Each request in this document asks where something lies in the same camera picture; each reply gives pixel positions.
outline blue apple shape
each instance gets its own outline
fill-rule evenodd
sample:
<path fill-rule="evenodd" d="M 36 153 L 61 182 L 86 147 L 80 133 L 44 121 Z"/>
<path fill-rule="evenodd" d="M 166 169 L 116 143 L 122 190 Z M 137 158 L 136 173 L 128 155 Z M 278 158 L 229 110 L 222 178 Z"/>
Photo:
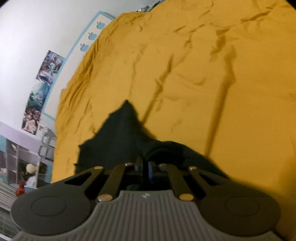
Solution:
<path fill-rule="evenodd" d="M 105 27 L 105 24 L 104 23 L 102 23 L 102 22 L 97 22 L 97 26 L 96 26 L 96 28 L 97 29 L 103 29 L 104 27 Z"/>
<path fill-rule="evenodd" d="M 80 50 L 81 50 L 82 52 L 85 52 L 85 51 L 87 51 L 87 50 L 88 50 L 88 48 L 89 48 L 89 46 L 88 46 L 88 45 L 86 45 L 86 44 L 80 44 L 80 46 L 81 46 Z"/>
<path fill-rule="evenodd" d="M 97 37 L 96 34 L 94 34 L 93 32 L 89 33 L 89 40 L 95 40 Z"/>

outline metal pin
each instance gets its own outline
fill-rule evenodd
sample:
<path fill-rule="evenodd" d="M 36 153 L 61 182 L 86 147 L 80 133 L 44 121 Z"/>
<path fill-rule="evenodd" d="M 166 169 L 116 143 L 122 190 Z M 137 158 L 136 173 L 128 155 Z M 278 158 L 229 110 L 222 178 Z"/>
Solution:
<path fill-rule="evenodd" d="M 194 196 L 189 193 L 183 193 L 179 196 L 179 199 L 182 201 L 192 201 Z"/>
<path fill-rule="evenodd" d="M 102 194 L 98 196 L 98 200 L 100 202 L 109 202 L 113 199 L 113 197 L 110 194 Z"/>

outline white wall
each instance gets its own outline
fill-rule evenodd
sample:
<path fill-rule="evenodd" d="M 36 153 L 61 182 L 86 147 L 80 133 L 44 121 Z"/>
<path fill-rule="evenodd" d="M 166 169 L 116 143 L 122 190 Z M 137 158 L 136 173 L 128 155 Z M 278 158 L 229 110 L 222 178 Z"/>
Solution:
<path fill-rule="evenodd" d="M 0 8 L 0 121 L 21 130 L 48 50 L 63 57 L 98 11 L 114 17 L 154 0 L 9 0 Z"/>

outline red object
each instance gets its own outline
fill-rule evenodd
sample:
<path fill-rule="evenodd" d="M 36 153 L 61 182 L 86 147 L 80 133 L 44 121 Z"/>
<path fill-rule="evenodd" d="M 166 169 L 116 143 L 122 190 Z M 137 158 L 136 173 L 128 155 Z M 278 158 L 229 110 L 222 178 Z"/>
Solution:
<path fill-rule="evenodd" d="M 26 183 L 19 183 L 19 187 L 15 192 L 15 195 L 17 197 L 19 197 L 25 193 L 25 185 L 26 185 Z"/>

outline black garment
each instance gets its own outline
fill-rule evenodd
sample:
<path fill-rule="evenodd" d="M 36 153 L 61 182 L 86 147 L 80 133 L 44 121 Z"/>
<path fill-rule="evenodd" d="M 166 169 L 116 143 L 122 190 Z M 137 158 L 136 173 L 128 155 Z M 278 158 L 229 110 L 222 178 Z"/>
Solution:
<path fill-rule="evenodd" d="M 161 142 L 141 130 L 133 106 L 126 100 L 120 109 L 110 114 L 93 139 L 80 146 L 76 173 L 95 166 L 113 169 L 116 165 L 135 162 L 141 155 L 156 164 L 171 163 L 179 169 L 196 166 L 202 170 L 227 177 L 201 154 L 180 143 Z"/>

